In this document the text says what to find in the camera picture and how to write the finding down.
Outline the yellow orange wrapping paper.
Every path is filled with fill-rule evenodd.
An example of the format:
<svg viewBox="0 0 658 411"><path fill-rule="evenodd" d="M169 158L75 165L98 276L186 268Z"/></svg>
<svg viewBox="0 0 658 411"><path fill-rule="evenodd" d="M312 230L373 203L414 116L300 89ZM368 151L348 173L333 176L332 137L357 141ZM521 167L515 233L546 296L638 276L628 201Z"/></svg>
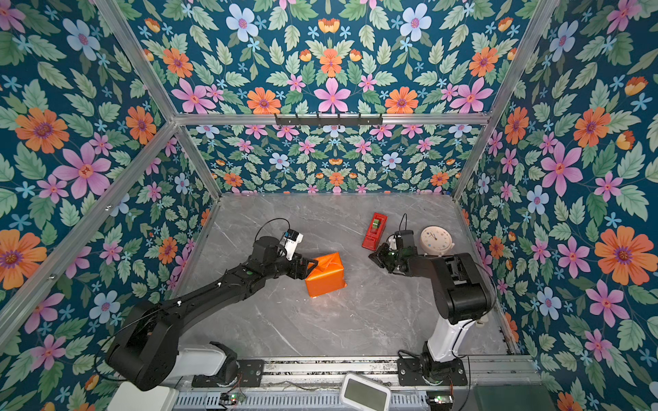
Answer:
<svg viewBox="0 0 658 411"><path fill-rule="evenodd" d="M316 258L318 265L305 280L311 298L323 296L344 289L344 264L339 253L331 253Z"/></svg>

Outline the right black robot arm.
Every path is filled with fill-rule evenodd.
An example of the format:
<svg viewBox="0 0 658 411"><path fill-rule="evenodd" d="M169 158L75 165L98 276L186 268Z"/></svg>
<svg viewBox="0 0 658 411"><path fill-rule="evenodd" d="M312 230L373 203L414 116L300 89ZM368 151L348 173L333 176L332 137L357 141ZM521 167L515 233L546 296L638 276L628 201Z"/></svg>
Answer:
<svg viewBox="0 0 658 411"><path fill-rule="evenodd" d="M439 319L423 352L399 351L405 371L421 375L431 385L462 371L461 344L469 329L495 304L471 254L421 255L415 247L393 249L384 243L369 258L390 274L426 278L431 283Z"/></svg>

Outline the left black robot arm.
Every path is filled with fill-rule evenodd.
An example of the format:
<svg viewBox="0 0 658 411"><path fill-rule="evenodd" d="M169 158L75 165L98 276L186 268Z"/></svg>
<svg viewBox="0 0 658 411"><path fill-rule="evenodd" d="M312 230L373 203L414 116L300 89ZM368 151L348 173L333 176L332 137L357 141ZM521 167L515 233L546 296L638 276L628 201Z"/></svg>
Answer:
<svg viewBox="0 0 658 411"><path fill-rule="evenodd" d="M135 305L128 323L117 332L105 362L142 391L152 390L169 378L214 375L226 361L221 347L191 349L179 345L180 337L205 318L261 290L267 280L287 276L306 279L319 265L287 248L273 236L255 240L245 262L227 270L210 284L161 303Z"/></svg>

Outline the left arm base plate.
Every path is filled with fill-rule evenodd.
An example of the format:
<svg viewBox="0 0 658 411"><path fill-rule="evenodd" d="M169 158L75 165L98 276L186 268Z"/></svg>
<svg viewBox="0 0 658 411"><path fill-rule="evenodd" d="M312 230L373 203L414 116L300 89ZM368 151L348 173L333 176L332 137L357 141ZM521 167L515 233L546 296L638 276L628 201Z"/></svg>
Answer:
<svg viewBox="0 0 658 411"><path fill-rule="evenodd" d="M212 376L197 375L192 380L194 388L256 388L264 376L263 360L229 360Z"/></svg>

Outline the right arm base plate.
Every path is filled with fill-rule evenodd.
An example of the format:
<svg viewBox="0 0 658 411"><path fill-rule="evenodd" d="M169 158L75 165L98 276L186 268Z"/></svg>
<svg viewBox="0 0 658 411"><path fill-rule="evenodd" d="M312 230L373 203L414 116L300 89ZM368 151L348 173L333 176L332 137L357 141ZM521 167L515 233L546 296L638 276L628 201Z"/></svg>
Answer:
<svg viewBox="0 0 658 411"><path fill-rule="evenodd" d="M398 352L396 361L399 384L402 386L466 386L468 373L461 359L434 361L429 354Z"/></svg>

